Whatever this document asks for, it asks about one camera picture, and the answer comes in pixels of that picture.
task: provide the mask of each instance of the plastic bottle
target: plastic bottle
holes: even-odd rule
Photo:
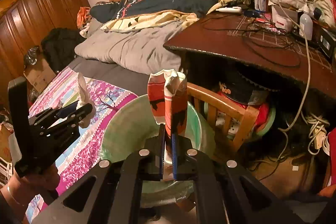
[[[258,11],[266,12],[266,0],[254,0],[254,8]]]
[[[309,16],[309,7],[307,3],[303,7],[303,15],[300,17],[300,27],[303,29],[307,40],[311,40],[313,34],[313,21]],[[300,29],[299,34],[304,37],[302,30]]]

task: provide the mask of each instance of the bedspread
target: bedspread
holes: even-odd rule
[[[99,149],[109,121],[121,107],[137,97],[128,90],[100,80],[85,77],[85,81],[90,97],[96,104],[96,114],[88,128],[79,128],[80,137],[56,160],[61,177],[57,187],[59,195],[99,161]],[[30,116],[59,104],[68,105],[78,98],[77,73],[66,67],[31,106]],[[26,212],[28,221],[31,222],[45,207],[41,196],[36,196]]]

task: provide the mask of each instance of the bracelet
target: bracelet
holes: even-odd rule
[[[21,204],[20,202],[18,202],[13,196],[12,196],[12,194],[11,194],[11,192],[10,192],[10,190],[9,190],[9,186],[7,185],[7,191],[8,191],[8,193],[9,193],[9,195],[11,196],[11,198],[13,198],[13,200],[16,202],[16,204],[18,204],[18,205],[21,205],[21,206],[25,206],[25,205],[23,205],[23,204]]]

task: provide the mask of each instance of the wooden wardrobe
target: wooden wardrobe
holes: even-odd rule
[[[0,18],[0,103],[8,107],[8,82],[23,75],[23,56],[53,28],[77,29],[87,0],[18,0]]]

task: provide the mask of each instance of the wrist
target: wrist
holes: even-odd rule
[[[12,176],[7,183],[10,195],[21,205],[28,205],[37,195],[36,191],[24,180]]]

